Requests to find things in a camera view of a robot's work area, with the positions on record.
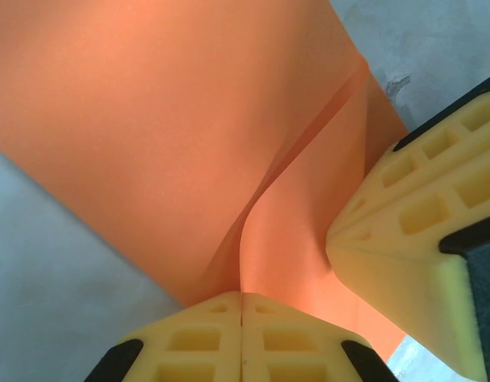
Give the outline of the orange paper sheet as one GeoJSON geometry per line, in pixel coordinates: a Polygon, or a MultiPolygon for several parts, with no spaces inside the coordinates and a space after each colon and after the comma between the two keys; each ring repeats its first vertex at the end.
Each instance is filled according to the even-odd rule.
{"type": "Polygon", "coordinates": [[[405,131],[329,0],[0,0],[0,151],[186,306],[264,294],[389,357],[325,235],[405,131]]]}

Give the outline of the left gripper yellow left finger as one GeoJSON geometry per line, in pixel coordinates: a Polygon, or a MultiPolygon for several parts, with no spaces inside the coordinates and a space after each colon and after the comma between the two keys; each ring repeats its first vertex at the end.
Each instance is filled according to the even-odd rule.
{"type": "Polygon", "coordinates": [[[226,292],[128,333],[84,382],[242,382],[241,301],[226,292]]]}

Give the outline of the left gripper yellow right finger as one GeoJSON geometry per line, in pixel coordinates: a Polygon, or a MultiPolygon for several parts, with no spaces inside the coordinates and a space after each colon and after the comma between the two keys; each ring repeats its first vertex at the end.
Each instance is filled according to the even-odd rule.
{"type": "Polygon", "coordinates": [[[242,382],[399,382],[359,334],[242,295],[242,382]]]}

